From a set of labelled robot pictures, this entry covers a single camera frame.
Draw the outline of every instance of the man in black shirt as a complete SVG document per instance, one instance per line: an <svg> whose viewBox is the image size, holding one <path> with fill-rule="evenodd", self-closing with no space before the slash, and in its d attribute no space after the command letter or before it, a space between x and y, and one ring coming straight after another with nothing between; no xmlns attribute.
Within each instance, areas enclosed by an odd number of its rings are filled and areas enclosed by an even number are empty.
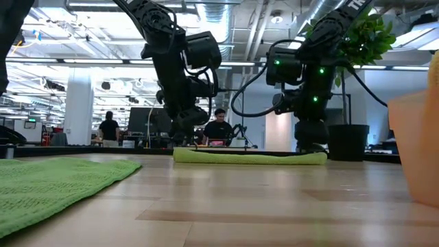
<svg viewBox="0 0 439 247"><path fill-rule="evenodd" d="M226 111L223 109L217 109L215 111L216 120L208 123L204 127L203 144L206 144L207 139L220 139L225 140L232 133L232 126L224 121L226 117Z"/></svg>
<svg viewBox="0 0 439 247"><path fill-rule="evenodd" d="M112 119L112 112L108 111L105 121L99 126L99 136L102 138L104 148L119 147L119 124Z"/></svg>

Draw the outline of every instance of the green towel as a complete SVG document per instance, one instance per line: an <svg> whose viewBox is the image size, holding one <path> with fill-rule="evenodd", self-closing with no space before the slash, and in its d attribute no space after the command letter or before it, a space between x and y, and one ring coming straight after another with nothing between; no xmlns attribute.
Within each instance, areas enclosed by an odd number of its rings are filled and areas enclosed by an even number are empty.
<svg viewBox="0 0 439 247"><path fill-rule="evenodd" d="M80 158L0 160L0 238L96 194L139 167L133 161Z"/></svg>
<svg viewBox="0 0 439 247"><path fill-rule="evenodd" d="M209 154L195 152L187 148L174 150L174 161L177 163L214 163L214 164L246 164L246 165L324 165L328 157L325 153L306 154L300 156L275 157L267 155Z"/></svg>

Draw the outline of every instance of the orange cup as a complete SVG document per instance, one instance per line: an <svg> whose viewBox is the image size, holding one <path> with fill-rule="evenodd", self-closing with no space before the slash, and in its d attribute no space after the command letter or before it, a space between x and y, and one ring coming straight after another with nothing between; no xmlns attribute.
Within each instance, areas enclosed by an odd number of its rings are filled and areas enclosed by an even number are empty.
<svg viewBox="0 0 439 247"><path fill-rule="evenodd" d="M411 196L439 207L439 86L390 101L389 118Z"/></svg>

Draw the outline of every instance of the white column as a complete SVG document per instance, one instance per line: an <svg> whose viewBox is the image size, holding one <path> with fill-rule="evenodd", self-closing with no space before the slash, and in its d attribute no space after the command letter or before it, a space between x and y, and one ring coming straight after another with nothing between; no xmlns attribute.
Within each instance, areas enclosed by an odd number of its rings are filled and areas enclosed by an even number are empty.
<svg viewBox="0 0 439 247"><path fill-rule="evenodd" d="M294 123L291 113L265 116L265 151L291 152Z"/></svg>
<svg viewBox="0 0 439 247"><path fill-rule="evenodd" d="M70 68L64 132L70 145L90 145L94 88L90 69Z"/></svg>

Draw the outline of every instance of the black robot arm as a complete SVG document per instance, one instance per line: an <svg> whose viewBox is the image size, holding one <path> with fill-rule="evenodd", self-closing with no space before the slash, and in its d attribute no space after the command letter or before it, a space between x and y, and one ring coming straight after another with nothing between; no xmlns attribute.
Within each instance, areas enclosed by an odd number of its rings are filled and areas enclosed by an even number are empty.
<svg viewBox="0 0 439 247"><path fill-rule="evenodd" d="M141 57L151 58L154 62L161 87L157 100L165 103L165 109L173 120L172 132L184 132L183 136L190 136L193 126L209 120L211 99L218 92L215 70L222 58L216 40L210 32L186 36L186 32L177 25L175 13L153 1L113 1L131 18L147 42ZM0 7L0 95L8 85L5 58L33 3L34 0L6 0ZM193 73L187 67L204 68ZM208 70L212 71L213 84ZM206 76L207 82L198 78L201 74ZM209 114L195 105L197 97L210 99Z"/></svg>
<svg viewBox="0 0 439 247"><path fill-rule="evenodd" d="M348 29L368 9L372 0L348 0L344 5L319 20L304 42L280 40L269 49L267 63L258 75L245 83L232 99L233 111L242 117L260 117L274 111L276 114L294 113L299 118L295 137L298 143L326 144L329 138L323 123L330 100L336 66L346 66L337 57L337 46ZM298 50L276 47L279 43L302 43ZM267 70L267 85L280 84L282 93L273 97L273 107L255 114L240 113L235 100L244 89ZM298 89L285 89L285 85Z"/></svg>

